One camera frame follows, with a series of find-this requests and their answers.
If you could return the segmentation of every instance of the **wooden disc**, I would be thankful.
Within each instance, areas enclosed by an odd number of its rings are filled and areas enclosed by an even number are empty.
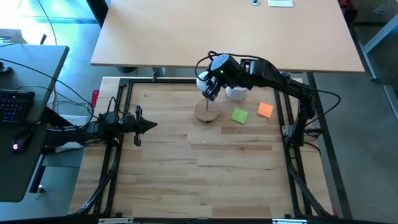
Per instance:
[[[210,100],[208,102],[208,109],[206,110],[206,99],[201,99],[195,104],[194,112],[197,119],[203,123],[214,121],[220,113],[214,102]]]

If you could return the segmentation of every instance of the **green sticky note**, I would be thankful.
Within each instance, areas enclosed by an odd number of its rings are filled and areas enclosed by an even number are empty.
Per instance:
[[[244,124],[244,122],[246,121],[247,116],[248,116],[248,112],[247,111],[244,111],[244,110],[239,109],[239,108],[235,108],[231,119],[234,120],[234,121],[237,121],[239,123]]]

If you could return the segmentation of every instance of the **orange sticky note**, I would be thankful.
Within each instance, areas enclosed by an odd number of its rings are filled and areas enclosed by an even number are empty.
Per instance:
[[[257,114],[261,116],[265,116],[266,118],[271,118],[273,106],[268,105],[266,103],[260,103],[259,110],[257,110]]]

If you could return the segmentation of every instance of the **computer mouse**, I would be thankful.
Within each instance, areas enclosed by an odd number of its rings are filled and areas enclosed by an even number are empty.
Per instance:
[[[12,141],[12,152],[15,155],[22,155],[28,150],[33,133],[34,129],[31,127],[23,127],[19,130]]]

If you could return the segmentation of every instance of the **light wood desk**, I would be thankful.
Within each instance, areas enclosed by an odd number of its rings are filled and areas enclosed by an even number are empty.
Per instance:
[[[260,1],[112,0],[91,64],[193,67],[214,50],[283,71],[364,72],[337,0]]]
[[[118,84],[119,78],[103,78],[95,114],[106,111]],[[241,102],[227,99],[223,92],[215,101],[221,108],[219,117],[203,124],[193,113],[195,103],[203,98],[195,84],[134,84],[130,109],[141,105],[143,117],[158,126],[141,136],[141,147],[133,144],[133,134],[125,135],[113,214],[152,218],[293,214],[273,89],[253,88]],[[292,110],[297,111],[297,100],[291,100]],[[274,105],[271,119],[256,114],[260,102]],[[249,112],[245,124],[231,120],[235,107]],[[104,145],[85,149],[71,212],[97,188],[104,149]],[[307,185],[331,213],[319,153],[307,145],[301,152]]]

